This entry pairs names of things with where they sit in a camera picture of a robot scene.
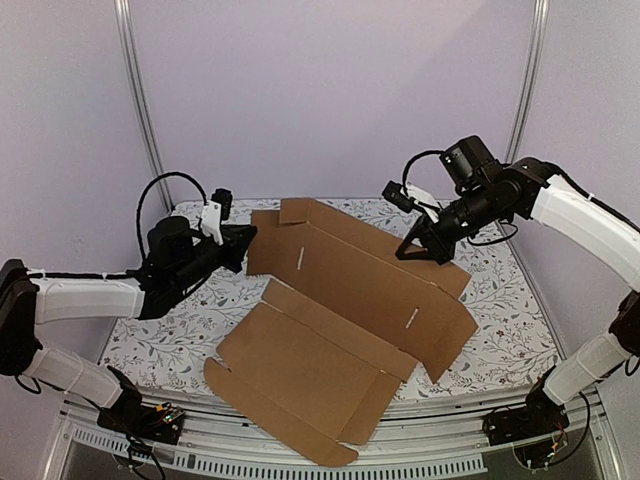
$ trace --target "floral tablecloth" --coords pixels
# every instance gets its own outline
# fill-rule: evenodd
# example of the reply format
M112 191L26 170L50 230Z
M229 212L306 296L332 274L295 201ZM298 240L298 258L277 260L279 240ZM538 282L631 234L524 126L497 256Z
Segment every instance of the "floral tablecloth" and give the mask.
M403 236L415 220L380 199L324 200L394 235ZM195 224L196 202L175 213ZM277 200L237 200L231 223L249 223L254 209L274 209ZM477 242L498 238L495 225ZM396 394L397 400L461 395L530 384L558 360L558 352L540 307L506 243L456 248L455 263L472 274L460 300L479 329L437 384L418 366ZM122 370L139 385L213 395L203 376L204 360L256 305L267 277L246 277L218 270L195 294L161 320L118 320L101 362Z

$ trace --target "white wall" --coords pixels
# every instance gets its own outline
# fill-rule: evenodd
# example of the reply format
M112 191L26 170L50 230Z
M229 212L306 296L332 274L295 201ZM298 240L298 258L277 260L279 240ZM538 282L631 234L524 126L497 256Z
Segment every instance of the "white wall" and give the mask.
M640 3L553 2L521 156L553 161L636 223L640 165ZM605 329L628 290L568 240L522 225L516 237L560 335L574 352ZM629 478L640 472L640 376L600 388Z
M165 167L239 197L354 197L472 133L503 155L533 3L132 2ZM429 164L417 183L452 195Z
M134 212L150 173L113 2L0 2L0 65L0 261L136 267ZM110 327L62 322L42 337L95 358ZM1 478L36 478L60 401L0 379Z

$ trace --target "cardboard flap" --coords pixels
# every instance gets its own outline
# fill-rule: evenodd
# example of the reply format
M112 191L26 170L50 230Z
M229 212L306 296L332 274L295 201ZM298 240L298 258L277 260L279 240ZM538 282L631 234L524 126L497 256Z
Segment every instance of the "cardboard flap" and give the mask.
M416 367L411 355L282 283L271 280L262 298L333 344L402 381L406 382Z
M281 216L293 216L306 209L308 223L401 270L432 282L456 299L462 294L471 275L452 262L438 265L434 261L402 261L395 256L400 239L351 215L312 199L291 199L282 202Z
M234 330L218 347L231 371L287 412L337 438L379 370L265 303L240 326L239 335Z
M400 348L420 360L436 383L477 329L464 305L438 303L433 298L422 303L405 331Z
M400 381L397 378L380 373L351 416L349 423L340 433L338 440L353 445L366 444L399 386Z
M306 223L309 220L310 205L309 198L284 198L280 202L278 223L280 225Z
M205 361L204 376L209 388L220 398L318 465L341 467L358 458L358 452L296 418L212 358Z

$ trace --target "cardboard sheet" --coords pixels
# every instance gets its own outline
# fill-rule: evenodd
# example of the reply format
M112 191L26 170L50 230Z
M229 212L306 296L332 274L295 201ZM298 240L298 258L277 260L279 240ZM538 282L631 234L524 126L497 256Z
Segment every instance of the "cardboard sheet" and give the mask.
M400 262L398 239L311 199L257 211L256 306L205 363L221 398L312 461L341 466L421 361L435 382L477 329L453 264Z
M211 389L319 465L346 465L416 360L275 281L209 358Z

